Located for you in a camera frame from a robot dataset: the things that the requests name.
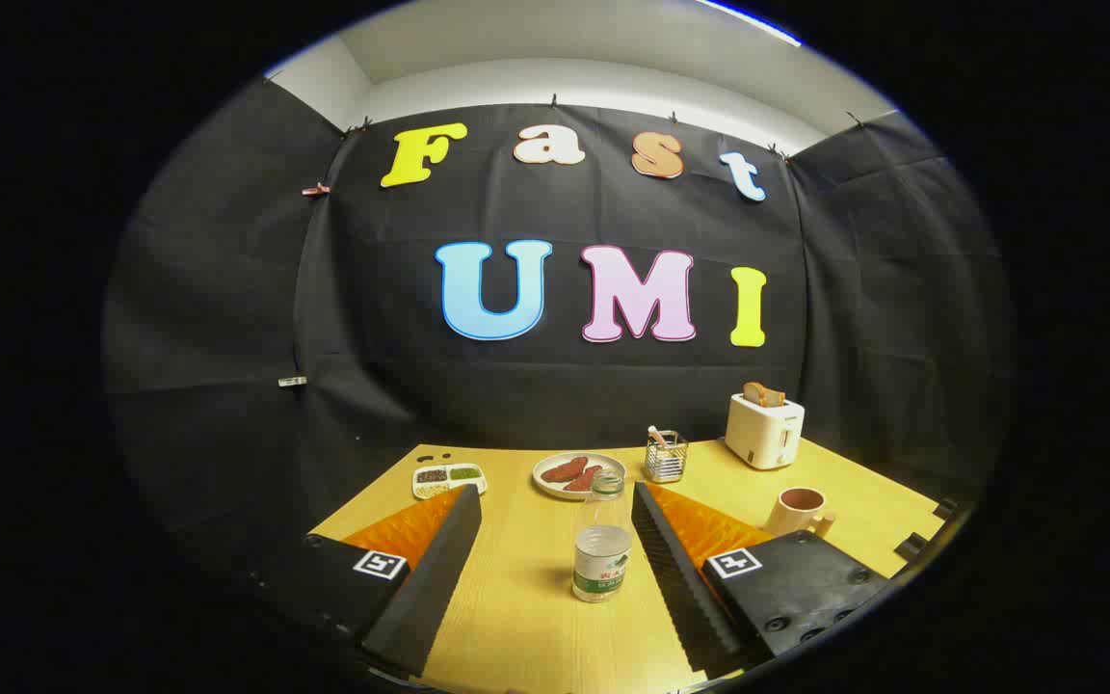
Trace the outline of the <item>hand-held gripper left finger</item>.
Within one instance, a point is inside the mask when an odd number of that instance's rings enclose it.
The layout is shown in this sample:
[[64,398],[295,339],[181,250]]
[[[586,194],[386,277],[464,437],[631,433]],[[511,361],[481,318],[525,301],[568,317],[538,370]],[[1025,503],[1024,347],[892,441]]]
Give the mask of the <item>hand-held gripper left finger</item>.
[[261,597],[389,675],[420,676],[481,519],[480,494],[456,487],[343,539],[307,533],[264,559]]

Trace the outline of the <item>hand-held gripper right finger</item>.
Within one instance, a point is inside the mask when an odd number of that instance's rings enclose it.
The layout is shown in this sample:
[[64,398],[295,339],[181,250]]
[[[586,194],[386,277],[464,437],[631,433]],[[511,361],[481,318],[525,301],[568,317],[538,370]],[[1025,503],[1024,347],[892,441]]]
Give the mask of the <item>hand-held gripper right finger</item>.
[[801,646],[872,601],[889,580],[814,532],[766,532],[639,482],[630,507],[675,635],[709,678]]

